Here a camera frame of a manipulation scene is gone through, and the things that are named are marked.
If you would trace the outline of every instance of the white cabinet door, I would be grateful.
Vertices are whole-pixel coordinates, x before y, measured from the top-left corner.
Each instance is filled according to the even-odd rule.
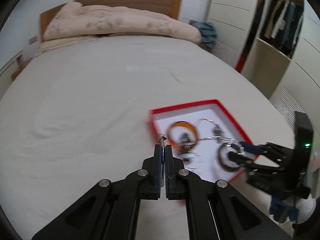
[[[257,0],[211,0],[207,21],[217,28],[219,44],[233,51],[232,67],[236,66],[249,35],[257,7]],[[221,50],[215,50],[221,58]]]

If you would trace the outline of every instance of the bed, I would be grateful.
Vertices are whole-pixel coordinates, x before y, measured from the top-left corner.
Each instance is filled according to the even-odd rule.
[[[177,18],[181,1],[81,2]],[[58,10],[40,16],[41,34]],[[97,181],[123,179],[152,156],[150,109],[211,98],[254,143],[293,146],[290,127],[269,101],[189,41],[103,37],[35,57],[0,101],[0,204],[9,221],[22,239],[31,239]],[[268,212],[270,198],[243,176],[234,186]],[[159,201],[142,201],[136,238],[188,239],[185,207],[166,200],[164,191]]]

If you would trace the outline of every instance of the wooden headboard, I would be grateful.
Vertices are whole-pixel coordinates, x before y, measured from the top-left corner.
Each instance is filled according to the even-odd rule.
[[[87,5],[106,5],[110,7],[126,6],[128,8],[147,10],[162,13],[177,20],[179,16],[181,0],[76,0],[76,2]],[[59,5],[40,14],[41,40],[48,24],[65,4]]]

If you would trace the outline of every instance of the bed sheet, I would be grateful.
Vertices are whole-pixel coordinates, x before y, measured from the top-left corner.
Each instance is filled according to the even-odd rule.
[[[243,76],[197,45],[121,36],[32,60],[0,101],[0,204],[29,240],[100,179],[141,168],[155,140],[148,111],[219,99],[254,143],[293,146],[290,127]],[[270,198],[238,178],[263,212]],[[188,239],[185,207],[142,201],[137,239]]]

